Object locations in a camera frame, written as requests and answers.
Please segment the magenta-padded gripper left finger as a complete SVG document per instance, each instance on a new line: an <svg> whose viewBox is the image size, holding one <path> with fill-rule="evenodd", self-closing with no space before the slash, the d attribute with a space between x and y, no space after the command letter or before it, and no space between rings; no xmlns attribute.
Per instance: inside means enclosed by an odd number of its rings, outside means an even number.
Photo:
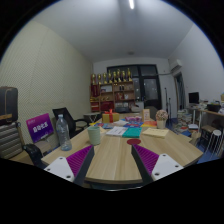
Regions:
<svg viewBox="0 0 224 224"><path fill-rule="evenodd" d="M90 145L67 158L58 157L45 168L45 171L82 186L93 157L94 146Z"/></svg>

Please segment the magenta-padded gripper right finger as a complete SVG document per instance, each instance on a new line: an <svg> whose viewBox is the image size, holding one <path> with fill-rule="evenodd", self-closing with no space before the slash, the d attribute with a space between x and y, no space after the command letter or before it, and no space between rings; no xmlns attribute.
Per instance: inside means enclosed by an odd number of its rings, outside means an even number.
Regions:
<svg viewBox="0 0 224 224"><path fill-rule="evenodd" d="M144 185L182 169L182 166L168 154L158 155L140 145L133 144L131 154L137 164Z"/></svg>

